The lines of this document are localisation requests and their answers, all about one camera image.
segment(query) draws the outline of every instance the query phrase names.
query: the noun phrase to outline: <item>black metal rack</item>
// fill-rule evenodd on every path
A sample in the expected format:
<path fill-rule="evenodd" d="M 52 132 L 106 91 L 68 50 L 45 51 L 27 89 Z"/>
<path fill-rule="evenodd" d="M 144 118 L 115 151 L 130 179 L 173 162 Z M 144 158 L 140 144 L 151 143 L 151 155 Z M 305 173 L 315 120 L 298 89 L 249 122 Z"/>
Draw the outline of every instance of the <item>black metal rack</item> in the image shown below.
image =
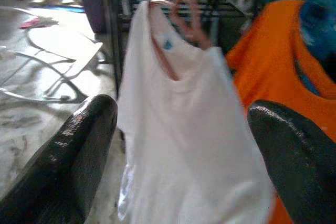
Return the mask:
<path fill-rule="evenodd" d="M 122 78 L 123 57 L 125 54 L 125 41 L 127 41 L 128 31 L 132 15 L 137 9 L 137 5 L 142 0 L 109 0 L 110 3 L 110 33 L 111 47 L 113 54 L 115 88 L 117 97 L 119 95 L 119 86 Z M 245 13 L 235 5 L 231 0 L 198 0 L 201 8 L 203 29 L 209 33 L 211 22 L 214 18 L 227 17 L 248 17 L 251 16 Z M 183 6 L 180 9 L 181 17 L 189 17 L 188 8 Z"/>

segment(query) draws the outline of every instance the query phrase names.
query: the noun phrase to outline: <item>clothing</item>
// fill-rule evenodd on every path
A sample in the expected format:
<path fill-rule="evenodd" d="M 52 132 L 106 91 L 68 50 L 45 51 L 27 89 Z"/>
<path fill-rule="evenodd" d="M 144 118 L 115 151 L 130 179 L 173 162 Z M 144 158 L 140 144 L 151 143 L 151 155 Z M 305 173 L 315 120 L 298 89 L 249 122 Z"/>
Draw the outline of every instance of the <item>clothing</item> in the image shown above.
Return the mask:
<path fill-rule="evenodd" d="M 265 223 L 270 181 L 220 50 L 186 43 L 148 8 L 142 2 L 132 21 L 118 101 L 128 163 L 119 217 Z M 160 67 L 150 29 L 179 81 Z"/>
<path fill-rule="evenodd" d="M 297 0 L 269 4 L 226 59 L 229 67 L 236 70 L 234 83 L 245 108 L 259 99 L 281 103 L 314 121 L 336 142 L 336 84 L 301 39 L 302 5 Z M 295 59 L 319 96 L 301 83 Z M 291 223 L 280 199 L 270 223 Z"/>

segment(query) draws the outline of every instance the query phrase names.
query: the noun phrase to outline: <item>clothes hanger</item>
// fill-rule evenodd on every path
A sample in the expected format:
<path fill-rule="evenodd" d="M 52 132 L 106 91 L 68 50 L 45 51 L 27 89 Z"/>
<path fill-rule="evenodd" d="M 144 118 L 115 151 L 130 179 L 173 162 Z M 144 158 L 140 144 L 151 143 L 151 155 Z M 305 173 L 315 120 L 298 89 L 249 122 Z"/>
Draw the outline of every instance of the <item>clothes hanger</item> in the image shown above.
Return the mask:
<path fill-rule="evenodd" d="M 179 7 L 178 4 L 181 2 L 185 2 L 189 5 L 191 10 L 192 22 L 191 27 L 188 27 L 184 20 L 178 16 Z M 200 8 L 198 6 L 197 0 L 150 0 L 149 2 L 149 11 L 153 9 L 154 6 L 165 6 L 172 10 L 171 12 L 171 19 L 177 26 L 184 32 L 186 37 L 191 41 L 197 42 L 199 46 L 206 50 L 212 47 L 211 41 L 207 38 L 207 36 L 203 33 L 201 29 L 201 16 L 200 16 Z M 157 44 L 156 40 L 153 37 L 151 32 L 152 42 L 154 44 L 154 48 L 159 58 L 161 64 L 163 65 L 164 71 L 172 80 L 179 80 L 176 72 L 174 71 L 173 67 L 165 57 L 162 49 Z"/>

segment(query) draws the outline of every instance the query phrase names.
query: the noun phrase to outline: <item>white t-shirt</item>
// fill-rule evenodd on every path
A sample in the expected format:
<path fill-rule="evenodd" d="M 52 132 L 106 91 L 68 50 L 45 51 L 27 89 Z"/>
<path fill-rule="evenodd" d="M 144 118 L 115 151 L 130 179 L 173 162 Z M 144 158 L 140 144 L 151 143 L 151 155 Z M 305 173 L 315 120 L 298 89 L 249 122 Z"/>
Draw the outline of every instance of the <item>white t-shirt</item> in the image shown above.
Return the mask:
<path fill-rule="evenodd" d="M 264 223 L 270 183 L 218 48 L 203 51 L 143 1 L 131 25 L 118 101 L 130 223 Z M 179 76 L 160 67 L 150 37 Z"/>

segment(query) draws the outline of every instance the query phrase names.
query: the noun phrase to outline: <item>marble floor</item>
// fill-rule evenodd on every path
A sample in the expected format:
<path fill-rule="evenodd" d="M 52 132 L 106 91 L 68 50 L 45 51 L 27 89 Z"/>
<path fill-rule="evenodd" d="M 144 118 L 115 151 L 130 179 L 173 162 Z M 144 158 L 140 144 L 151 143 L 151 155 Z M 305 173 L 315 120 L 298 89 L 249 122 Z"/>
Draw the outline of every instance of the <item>marble floor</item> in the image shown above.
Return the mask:
<path fill-rule="evenodd" d="M 26 8 L 27 1 L 0 0 L 0 6 Z M 36 13 L 45 10 L 34 9 Z M 50 11 L 62 24 L 70 29 L 94 38 L 85 14 L 62 11 Z M 18 27 L 28 19 L 20 13 L 3 12 L 0 10 L 0 46 L 6 46 L 25 54 L 34 55 L 39 49 L 32 47 L 23 30 Z M 100 38 L 108 50 L 106 38 Z M 47 52 L 39 52 L 36 57 L 53 63 L 61 72 L 70 63 L 62 62 L 62 58 Z M 0 61 L 0 83 L 9 76 L 26 59 L 16 57 Z M 40 97 L 58 76 L 41 64 L 29 61 L 27 65 L 2 85 L 11 91 L 30 97 Z M 99 64 L 96 68 L 85 70 L 73 79 L 73 83 L 86 95 L 108 94 L 115 98 L 113 67 Z M 60 96 L 71 92 L 69 87 L 61 87 L 55 94 Z M 71 115 L 78 104 L 38 104 L 21 101 L 0 94 L 0 197 L 13 182 L 22 168 L 38 150 Z M 120 134 L 115 133 L 109 151 L 108 161 L 96 194 L 90 216 L 86 223 L 108 224 L 119 223 L 116 203 L 118 202 L 121 175 L 125 165 Z"/>

